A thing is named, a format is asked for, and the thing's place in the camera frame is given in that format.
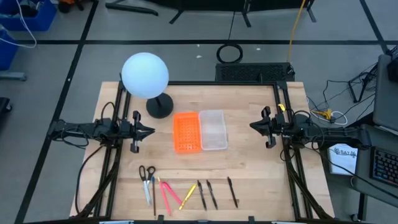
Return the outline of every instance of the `black pen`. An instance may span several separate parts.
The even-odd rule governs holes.
[[[201,183],[199,182],[199,180],[198,180],[198,187],[199,187],[199,192],[200,192],[201,201],[203,202],[203,206],[204,206],[205,210],[207,210],[205,198],[204,198],[204,196],[203,196],[203,190],[202,190],[202,188],[201,188]]]
[[[238,202],[236,201],[234,189],[232,188],[232,181],[229,177],[227,177],[227,179],[228,179],[229,188],[231,189],[232,198],[234,199],[235,206],[236,206],[236,208],[238,208]]]
[[[209,188],[209,191],[210,191],[211,199],[213,199],[214,207],[216,207],[216,209],[218,210],[217,202],[216,202],[216,199],[214,198],[213,189],[211,188],[211,184],[208,180],[206,180],[206,183],[207,183],[207,187]]]

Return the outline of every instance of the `orange plastic container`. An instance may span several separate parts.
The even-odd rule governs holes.
[[[200,122],[197,112],[174,114],[173,140],[174,150],[177,153],[201,152]]]

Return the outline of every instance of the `pink marker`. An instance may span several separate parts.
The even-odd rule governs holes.
[[[182,204],[182,201],[178,198],[178,196],[174,193],[174,191],[172,190],[172,188],[170,187],[170,185],[166,182],[163,182],[163,186],[170,192],[170,194],[172,194],[173,198],[177,201],[177,203],[179,205]]]
[[[166,194],[164,193],[163,184],[162,184],[162,182],[160,181],[160,178],[159,178],[159,177],[157,177],[157,181],[159,181],[159,186],[160,186],[160,190],[162,191],[162,197],[163,197],[164,203],[165,203],[165,205],[166,205],[167,213],[168,213],[169,215],[172,215],[172,211],[170,210],[170,207],[169,207],[169,203],[168,203],[168,201],[167,201]]]

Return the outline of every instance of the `black lamp base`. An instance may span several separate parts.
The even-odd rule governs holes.
[[[147,111],[154,118],[165,118],[173,111],[173,100],[166,93],[147,100]]]

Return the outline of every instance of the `white spherical lamp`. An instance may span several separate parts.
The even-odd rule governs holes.
[[[163,91],[169,82],[169,70],[163,60],[151,53],[138,53],[123,65],[121,78],[133,96],[147,100],[147,111],[154,118],[165,118],[173,110],[173,100]]]

